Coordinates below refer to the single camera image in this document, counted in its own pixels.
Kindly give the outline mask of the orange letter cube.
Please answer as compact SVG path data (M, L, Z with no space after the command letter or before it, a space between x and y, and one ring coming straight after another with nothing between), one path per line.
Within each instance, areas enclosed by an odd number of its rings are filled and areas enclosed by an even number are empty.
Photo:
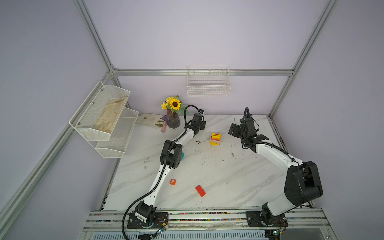
M175 180L175 179L171 179L170 184L171 184L172 186L175 186L175 185L176 185L176 182L177 182L177 180Z

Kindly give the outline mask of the red wood block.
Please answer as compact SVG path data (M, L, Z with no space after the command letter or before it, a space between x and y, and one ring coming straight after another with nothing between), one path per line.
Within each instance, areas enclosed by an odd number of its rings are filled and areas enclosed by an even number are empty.
M198 185L198 186L196 187L196 191L198 192L198 194L199 194L201 197L204 197L204 196L206 195L205 190L204 190L200 185Z

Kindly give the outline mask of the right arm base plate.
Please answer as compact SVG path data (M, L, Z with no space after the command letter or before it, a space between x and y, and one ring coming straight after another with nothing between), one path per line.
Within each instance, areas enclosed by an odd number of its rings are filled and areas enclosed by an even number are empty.
M287 227L288 221L284 214L273 216L265 211L247 211L246 220L249 227Z

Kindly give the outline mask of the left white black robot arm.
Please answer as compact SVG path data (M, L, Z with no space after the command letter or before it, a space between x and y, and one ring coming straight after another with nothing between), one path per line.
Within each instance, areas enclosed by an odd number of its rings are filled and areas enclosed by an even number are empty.
M192 120L186 122L184 131L173 140L166 140L160 155L160 167L150 191L137 200L134 216L146 227L153 224L156 212L156 200L167 175L176 169L183 158L183 146L193 139L200 130L204 130L206 121L204 111L199 110Z

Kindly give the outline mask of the yellow red striped block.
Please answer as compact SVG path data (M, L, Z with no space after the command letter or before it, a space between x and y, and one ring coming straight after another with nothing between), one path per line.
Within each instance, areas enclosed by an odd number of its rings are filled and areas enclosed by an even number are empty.
M212 133L211 139L215 140L215 141L220 141L221 140L221 134Z

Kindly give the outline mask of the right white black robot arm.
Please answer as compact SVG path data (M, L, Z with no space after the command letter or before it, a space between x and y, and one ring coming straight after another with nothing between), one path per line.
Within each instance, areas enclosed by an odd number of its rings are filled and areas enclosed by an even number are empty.
M240 119L239 125L231 124L229 135L240 139L243 149L265 157L285 174L283 192L262 206L261 221L264 226L272 226L286 212L323 195L317 165L293 157L265 135L258 134L253 118L245 117Z

